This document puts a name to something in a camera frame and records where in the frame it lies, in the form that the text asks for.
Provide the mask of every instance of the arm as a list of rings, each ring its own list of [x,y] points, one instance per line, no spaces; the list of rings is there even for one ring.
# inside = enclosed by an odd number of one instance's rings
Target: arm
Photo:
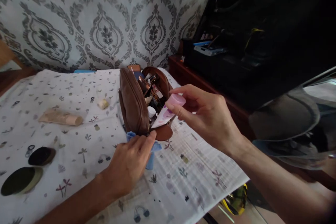
[[[332,202],[245,138],[235,125],[223,96],[192,85],[176,88],[171,93],[183,93],[187,103],[183,107],[169,103],[166,106],[211,146],[235,160],[286,223],[321,223],[328,217]]]
[[[324,223],[329,217],[332,202],[275,163],[252,143],[246,144],[232,158],[285,223]]]
[[[85,223],[118,198],[129,194],[144,173],[156,132],[118,144],[109,166],[89,184],[36,224]]]

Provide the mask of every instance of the left hand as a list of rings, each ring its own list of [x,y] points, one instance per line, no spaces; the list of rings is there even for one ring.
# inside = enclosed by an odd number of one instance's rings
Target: left hand
[[[115,199],[129,194],[144,173],[155,138],[156,131],[151,131],[148,137],[137,135],[117,145],[111,163],[102,172]]]

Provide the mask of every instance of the toiletry bag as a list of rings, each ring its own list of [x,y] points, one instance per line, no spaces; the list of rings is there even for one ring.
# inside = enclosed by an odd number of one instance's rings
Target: toiletry bag
[[[157,74],[159,76],[159,80],[155,84],[168,100],[169,91],[172,87],[165,74],[158,68],[152,66],[143,69],[142,73],[144,76],[148,73],[152,75]],[[120,69],[119,100],[126,131],[133,131],[137,135],[146,135],[149,133],[149,116],[146,101],[138,81],[135,79],[132,70],[128,68]],[[159,141],[165,141],[173,134],[170,129],[170,123],[155,128],[155,130],[157,132],[156,139]]]

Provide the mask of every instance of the wall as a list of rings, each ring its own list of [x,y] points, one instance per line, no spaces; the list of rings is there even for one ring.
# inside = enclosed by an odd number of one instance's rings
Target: wall
[[[0,39],[38,69],[166,67],[207,1],[0,0]]]

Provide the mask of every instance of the pink cap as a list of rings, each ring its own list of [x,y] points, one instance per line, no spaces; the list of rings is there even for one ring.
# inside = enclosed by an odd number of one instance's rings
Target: pink cap
[[[167,102],[173,105],[177,104],[183,106],[186,103],[186,100],[179,94],[171,94]]]

